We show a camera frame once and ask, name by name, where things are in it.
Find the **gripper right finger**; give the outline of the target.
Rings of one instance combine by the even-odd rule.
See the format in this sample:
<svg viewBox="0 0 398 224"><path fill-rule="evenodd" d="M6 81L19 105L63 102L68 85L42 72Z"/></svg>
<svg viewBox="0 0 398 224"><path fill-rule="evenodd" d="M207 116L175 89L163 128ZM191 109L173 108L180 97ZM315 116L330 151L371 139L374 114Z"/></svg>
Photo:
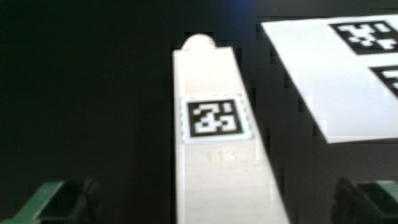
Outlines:
<svg viewBox="0 0 398 224"><path fill-rule="evenodd" d="M398 214L398 183L394 181L374 182L372 203L383 214Z"/></svg>

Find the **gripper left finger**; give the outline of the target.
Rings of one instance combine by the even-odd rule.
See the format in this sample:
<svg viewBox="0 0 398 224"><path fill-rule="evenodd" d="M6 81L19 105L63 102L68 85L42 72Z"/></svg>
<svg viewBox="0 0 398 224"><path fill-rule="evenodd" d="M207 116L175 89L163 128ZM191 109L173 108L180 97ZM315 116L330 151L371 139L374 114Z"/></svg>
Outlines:
<svg viewBox="0 0 398 224"><path fill-rule="evenodd" d="M61 185L61 181L40 184L15 215L5 220L5 224L40 224L38 214L44 211Z"/></svg>

